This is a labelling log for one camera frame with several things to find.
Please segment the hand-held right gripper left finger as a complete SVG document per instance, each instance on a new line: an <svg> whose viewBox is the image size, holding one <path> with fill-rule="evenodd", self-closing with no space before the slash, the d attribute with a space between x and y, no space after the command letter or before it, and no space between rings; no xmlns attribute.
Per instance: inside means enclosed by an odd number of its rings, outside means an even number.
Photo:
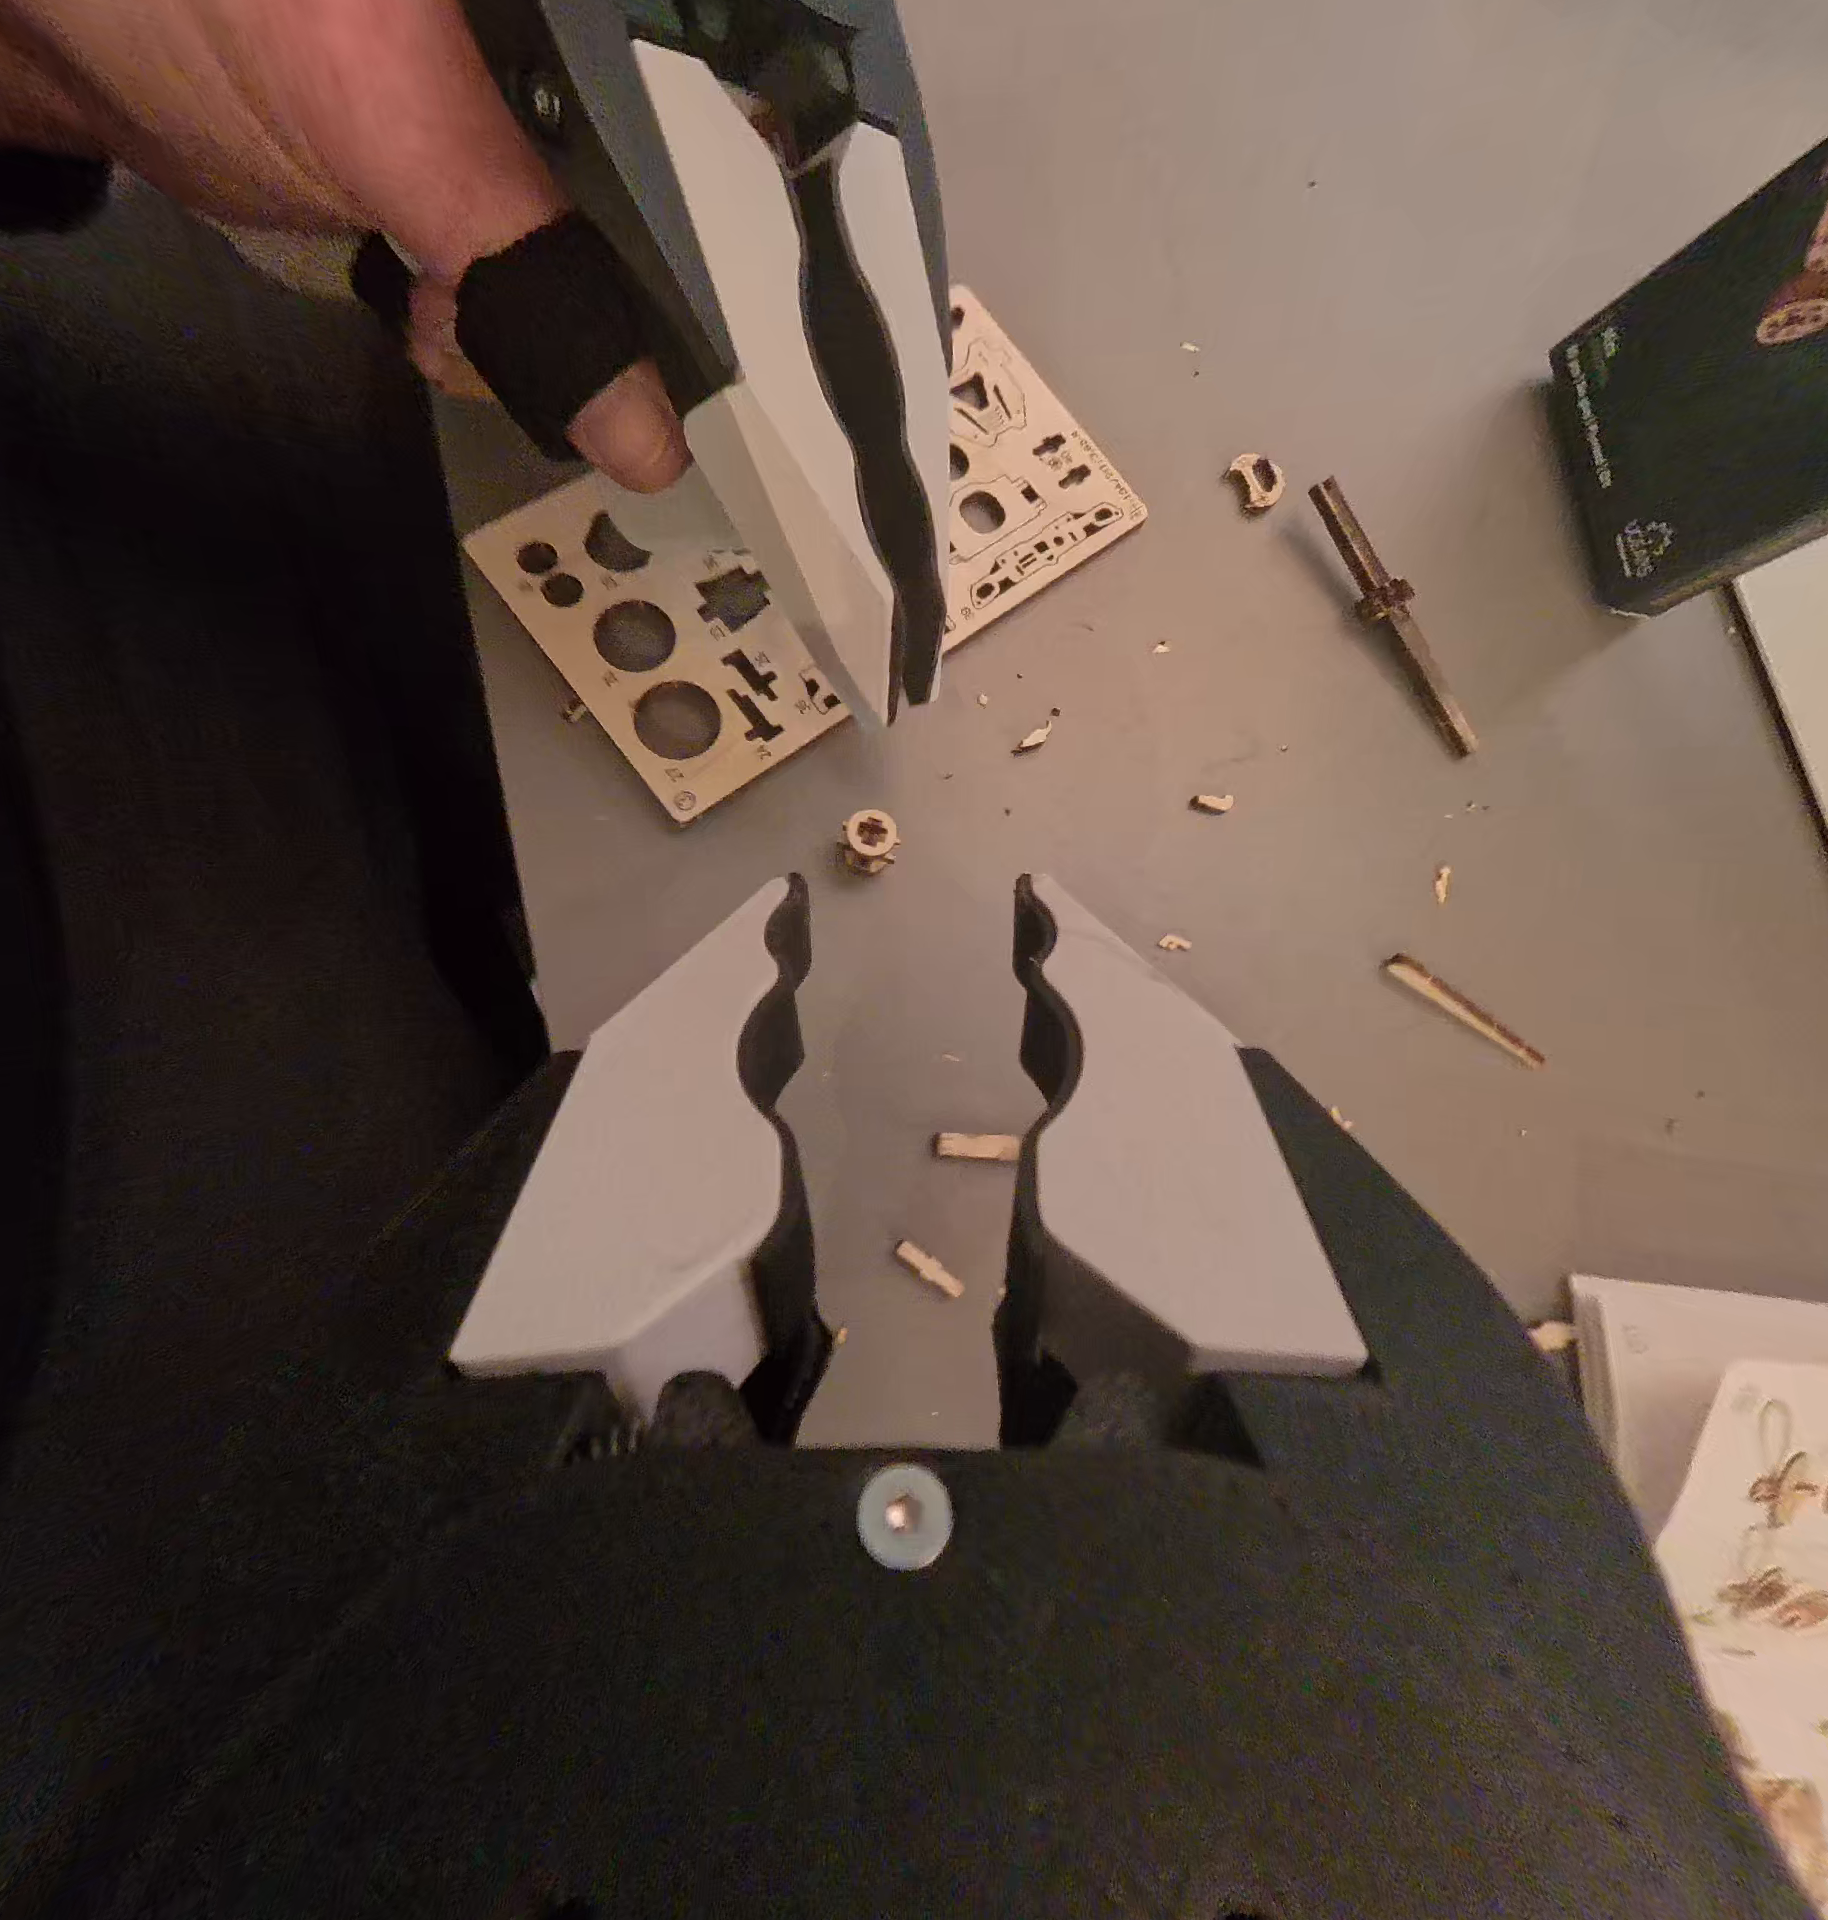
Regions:
<svg viewBox="0 0 1828 1920"><path fill-rule="evenodd" d="M718 1373L798 1437L830 1361L806 1178L779 1099L803 1065L811 898L777 878L597 1027L446 1360L592 1373L646 1419Z"/></svg>

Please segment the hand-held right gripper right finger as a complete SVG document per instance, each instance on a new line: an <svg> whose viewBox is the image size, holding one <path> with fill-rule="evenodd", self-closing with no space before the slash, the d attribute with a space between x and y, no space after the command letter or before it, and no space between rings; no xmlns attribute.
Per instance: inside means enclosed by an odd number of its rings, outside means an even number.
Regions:
<svg viewBox="0 0 1828 1920"><path fill-rule="evenodd" d="M996 1435L1046 1444L1094 1381L1155 1426L1196 1384L1370 1365L1242 1045L1065 886L1015 886L1021 1136L996 1304Z"/></svg>

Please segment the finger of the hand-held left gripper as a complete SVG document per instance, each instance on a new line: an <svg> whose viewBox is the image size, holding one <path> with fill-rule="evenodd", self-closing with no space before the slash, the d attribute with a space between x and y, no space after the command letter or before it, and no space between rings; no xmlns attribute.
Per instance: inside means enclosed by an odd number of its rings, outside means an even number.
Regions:
<svg viewBox="0 0 1828 1920"><path fill-rule="evenodd" d="M865 371L848 418L870 532L893 587L892 683L901 705L926 705L945 636L945 304L926 273L915 197L893 134L854 123L836 160L833 197L861 309L854 352Z"/></svg>
<svg viewBox="0 0 1828 1920"><path fill-rule="evenodd" d="M696 462L858 720L883 727L899 620L850 434L859 295L827 151L785 173L706 61L631 46L719 309L733 373L689 411Z"/></svg>

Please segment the wooden parts sheet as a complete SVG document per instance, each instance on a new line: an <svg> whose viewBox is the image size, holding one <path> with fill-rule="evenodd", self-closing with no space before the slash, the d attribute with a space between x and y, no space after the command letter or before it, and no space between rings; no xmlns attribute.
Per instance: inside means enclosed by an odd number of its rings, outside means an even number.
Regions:
<svg viewBox="0 0 1828 1920"><path fill-rule="evenodd" d="M1147 521L962 282L951 323L945 657ZM848 722L745 547L642 547L596 476L485 521L462 549L674 826Z"/></svg>

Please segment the dark green model kit box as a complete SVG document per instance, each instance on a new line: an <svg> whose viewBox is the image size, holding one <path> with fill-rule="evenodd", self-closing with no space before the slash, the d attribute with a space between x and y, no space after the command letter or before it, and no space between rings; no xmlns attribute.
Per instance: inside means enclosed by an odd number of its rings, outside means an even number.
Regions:
<svg viewBox="0 0 1828 1920"><path fill-rule="evenodd" d="M1828 536L1828 139L1550 347L1550 426L1622 618Z"/></svg>

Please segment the person's left hand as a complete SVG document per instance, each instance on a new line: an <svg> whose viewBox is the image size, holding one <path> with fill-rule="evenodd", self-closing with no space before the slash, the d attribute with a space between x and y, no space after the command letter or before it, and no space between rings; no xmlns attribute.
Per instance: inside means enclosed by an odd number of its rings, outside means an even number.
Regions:
<svg viewBox="0 0 1828 1920"><path fill-rule="evenodd" d="M446 3L0 3L0 148L115 164L228 230L381 236L414 273L403 347L448 396L485 262L570 200Z"/></svg>

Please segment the scattered wood scraps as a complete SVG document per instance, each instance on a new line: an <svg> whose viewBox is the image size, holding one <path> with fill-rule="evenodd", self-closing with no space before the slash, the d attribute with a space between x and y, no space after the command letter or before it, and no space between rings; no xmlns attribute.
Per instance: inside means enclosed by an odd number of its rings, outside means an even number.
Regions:
<svg viewBox="0 0 1828 1920"><path fill-rule="evenodd" d="M1456 760L1333 595L1310 510L1223 481L1284 453L1263 367L1201 329L1017 327L1147 521L948 657L886 732L848 720L676 827L529 657L545 717L516 853L548 1037L576 1045L767 878L811 886L809 1059L784 1114L836 1324L930 1349L999 1289L1021 1132L1019 874L1071 892L1234 1038L1287 1065L1527 1321L1584 1250L1590 1116L1535 952L1533 754ZM842 822L886 810L892 868ZM1527 1071L1381 976L1407 952L1546 1055Z"/></svg>

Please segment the tapered wooden stick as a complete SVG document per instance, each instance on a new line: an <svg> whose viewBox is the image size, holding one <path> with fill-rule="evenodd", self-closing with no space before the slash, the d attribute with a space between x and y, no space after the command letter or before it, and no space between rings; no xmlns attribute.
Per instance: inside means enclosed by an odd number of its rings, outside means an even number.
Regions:
<svg viewBox="0 0 1828 1920"><path fill-rule="evenodd" d="M1431 972L1416 958L1394 952L1381 960L1381 976L1400 993L1443 1015L1447 1021L1456 1021L1473 1037L1507 1054L1521 1067L1546 1067L1546 1055L1535 1045L1517 1037L1503 1021L1476 1005L1476 1000L1445 983L1437 972Z"/></svg>

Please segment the dark wooden axle with gear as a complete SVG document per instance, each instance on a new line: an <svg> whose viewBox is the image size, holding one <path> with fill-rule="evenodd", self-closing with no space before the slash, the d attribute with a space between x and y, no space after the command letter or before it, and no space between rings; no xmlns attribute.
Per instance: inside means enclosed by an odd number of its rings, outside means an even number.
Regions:
<svg viewBox="0 0 1828 1920"><path fill-rule="evenodd" d="M1310 484L1310 504L1354 586L1356 623L1386 636L1408 689L1445 747L1458 760L1470 760L1476 754L1476 732L1413 616L1413 587L1386 569L1333 476Z"/></svg>

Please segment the instruction booklet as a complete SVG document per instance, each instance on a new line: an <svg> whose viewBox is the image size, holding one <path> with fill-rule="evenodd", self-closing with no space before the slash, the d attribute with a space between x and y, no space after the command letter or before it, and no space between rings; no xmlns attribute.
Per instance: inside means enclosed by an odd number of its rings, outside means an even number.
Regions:
<svg viewBox="0 0 1828 1920"><path fill-rule="evenodd" d="M1828 1304L1571 1277L1567 1321L1735 1774L1828 1915Z"/></svg>

